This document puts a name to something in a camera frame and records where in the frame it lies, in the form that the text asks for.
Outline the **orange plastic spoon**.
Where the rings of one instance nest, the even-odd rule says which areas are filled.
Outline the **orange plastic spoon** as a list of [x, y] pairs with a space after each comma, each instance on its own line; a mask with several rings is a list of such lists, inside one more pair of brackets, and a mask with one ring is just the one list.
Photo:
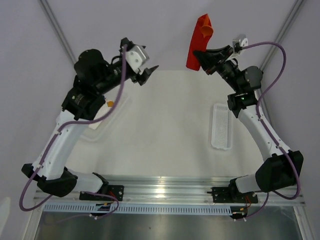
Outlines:
[[204, 38], [211, 37], [214, 34], [214, 29], [211, 25], [203, 25], [200, 28], [200, 32]]

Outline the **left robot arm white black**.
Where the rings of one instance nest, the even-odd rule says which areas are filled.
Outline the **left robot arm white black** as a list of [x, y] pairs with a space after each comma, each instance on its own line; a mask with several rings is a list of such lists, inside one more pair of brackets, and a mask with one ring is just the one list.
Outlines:
[[141, 67], [149, 60], [143, 45], [126, 43], [119, 55], [107, 62], [97, 49], [82, 52], [74, 64], [73, 87], [67, 93], [50, 140], [39, 158], [24, 164], [21, 171], [28, 178], [22, 195], [33, 181], [44, 193], [65, 197], [73, 191], [92, 194], [103, 200], [109, 182], [98, 173], [81, 173], [66, 167], [67, 159], [85, 129], [108, 118], [120, 102], [124, 83], [144, 85], [157, 66]]

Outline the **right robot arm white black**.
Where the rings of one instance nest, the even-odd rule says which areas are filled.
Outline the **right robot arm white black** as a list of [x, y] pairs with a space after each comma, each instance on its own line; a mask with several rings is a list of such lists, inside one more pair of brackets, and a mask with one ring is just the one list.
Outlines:
[[291, 196], [291, 199], [295, 199], [301, 191], [300, 172], [304, 157], [299, 150], [291, 150], [281, 140], [264, 116], [261, 100], [255, 95], [255, 91], [261, 88], [263, 71], [257, 66], [240, 70], [238, 63], [232, 61], [232, 55], [241, 50], [243, 48], [240, 46], [232, 49], [228, 45], [220, 49], [193, 52], [207, 75], [218, 73], [234, 90], [227, 97], [228, 108], [246, 127], [263, 159], [263, 164], [255, 173], [230, 181], [228, 196], [232, 201], [239, 202], [247, 193], [278, 194], [280, 189], [296, 186], [296, 192]]

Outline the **red paper napkin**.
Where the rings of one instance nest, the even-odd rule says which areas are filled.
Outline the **red paper napkin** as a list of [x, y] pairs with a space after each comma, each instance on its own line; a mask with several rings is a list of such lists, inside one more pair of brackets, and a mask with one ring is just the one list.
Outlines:
[[197, 19], [189, 44], [186, 67], [193, 71], [200, 70], [200, 63], [194, 51], [205, 52], [211, 37], [214, 34], [211, 19], [206, 13]]

